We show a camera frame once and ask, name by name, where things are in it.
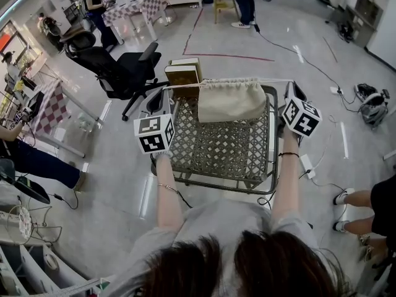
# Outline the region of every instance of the white box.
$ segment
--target white box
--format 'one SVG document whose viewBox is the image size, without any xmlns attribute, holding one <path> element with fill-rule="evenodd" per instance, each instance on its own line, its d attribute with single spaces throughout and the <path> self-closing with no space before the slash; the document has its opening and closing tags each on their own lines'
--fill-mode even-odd
<svg viewBox="0 0 396 297">
<path fill-rule="evenodd" d="M 303 137 L 310 137 L 322 122 L 321 111 L 294 96 L 286 98 L 282 114 L 289 129 Z"/>
<path fill-rule="evenodd" d="M 136 119 L 134 131 L 143 154 L 167 151 L 174 137 L 172 114 Z"/>
</svg>

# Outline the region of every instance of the gray shirt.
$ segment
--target gray shirt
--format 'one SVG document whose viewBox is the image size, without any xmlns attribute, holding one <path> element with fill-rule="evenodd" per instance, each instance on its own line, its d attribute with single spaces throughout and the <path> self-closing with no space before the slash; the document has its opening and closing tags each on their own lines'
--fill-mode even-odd
<svg viewBox="0 0 396 297">
<path fill-rule="evenodd" d="M 142 286 L 148 271 L 145 261 L 159 249 L 172 246 L 175 241 L 197 241 L 200 236 L 213 235 L 222 248 L 223 274 L 221 296 L 237 296 L 239 279 L 234 271 L 234 253 L 244 230 L 273 233 L 286 231 L 317 249 L 312 229 L 297 213 L 291 213 L 275 225 L 270 225 L 270 211 L 247 202 L 222 199 L 188 210 L 178 233 L 154 228 L 141 236 L 132 248 L 126 265 L 104 290 L 103 297 L 134 296 Z"/>
</svg>

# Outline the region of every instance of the book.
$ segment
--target book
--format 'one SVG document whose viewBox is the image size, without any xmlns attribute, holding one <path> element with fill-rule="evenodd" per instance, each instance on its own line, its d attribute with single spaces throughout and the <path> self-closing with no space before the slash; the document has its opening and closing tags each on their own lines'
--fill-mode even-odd
<svg viewBox="0 0 396 297">
<path fill-rule="evenodd" d="M 198 84 L 199 77 L 195 65 L 166 66 L 165 74 L 172 86 Z M 198 97 L 199 88 L 173 89 L 176 97 Z"/>
<path fill-rule="evenodd" d="M 202 82 L 202 71 L 200 69 L 199 58 L 184 58 L 184 59 L 174 59 L 169 61 L 170 66 L 180 66 L 180 65 L 194 65 L 197 68 L 198 81 Z"/>
</svg>

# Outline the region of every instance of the window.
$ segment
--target window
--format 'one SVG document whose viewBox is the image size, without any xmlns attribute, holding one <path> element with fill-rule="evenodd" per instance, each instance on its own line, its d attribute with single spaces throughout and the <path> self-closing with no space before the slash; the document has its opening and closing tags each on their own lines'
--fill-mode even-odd
<svg viewBox="0 0 396 297">
<path fill-rule="evenodd" d="M 0 54 L 4 55 L 7 52 L 13 53 L 12 62 L 19 68 L 37 58 L 36 52 L 29 47 L 11 21 L 0 30 Z"/>
</svg>

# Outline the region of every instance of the bracelet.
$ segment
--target bracelet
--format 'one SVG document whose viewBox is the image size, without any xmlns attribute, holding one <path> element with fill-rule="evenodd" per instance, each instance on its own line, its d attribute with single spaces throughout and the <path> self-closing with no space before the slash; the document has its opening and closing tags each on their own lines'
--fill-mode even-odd
<svg viewBox="0 0 396 297">
<path fill-rule="evenodd" d="M 299 158 L 299 155 L 297 153 L 293 152 L 285 152 L 285 153 L 279 153 L 279 157 L 283 157 L 284 155 L 296 155 Z"/>
<path fill-rule="evenodd" d="M 174 191 L 177 194 L 179 193 L 177 190 L 173 189 L 171 186 L 164 185 L 164 184 L 158 184 L 158 185 L 161 186 L 161 187 L 165 187 L 167 189 L 170 189 L 171 191 Z"/>
</svg>

